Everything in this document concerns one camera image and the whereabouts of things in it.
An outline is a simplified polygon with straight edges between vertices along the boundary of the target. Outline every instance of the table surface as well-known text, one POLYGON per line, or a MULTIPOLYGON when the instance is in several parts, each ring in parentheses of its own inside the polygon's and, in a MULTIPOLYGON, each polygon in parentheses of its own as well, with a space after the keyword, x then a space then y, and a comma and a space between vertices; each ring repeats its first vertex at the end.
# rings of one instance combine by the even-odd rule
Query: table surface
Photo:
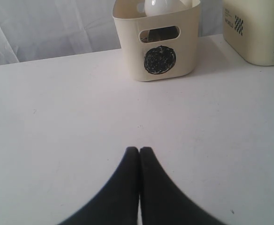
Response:
POLYGON ((92 198, 127 146, 151 146, 199 206, 274 225, 274 67, 199 40, 188 76, 137 82, 113 50, 0 66, 0 225, 54 225, 92 198))

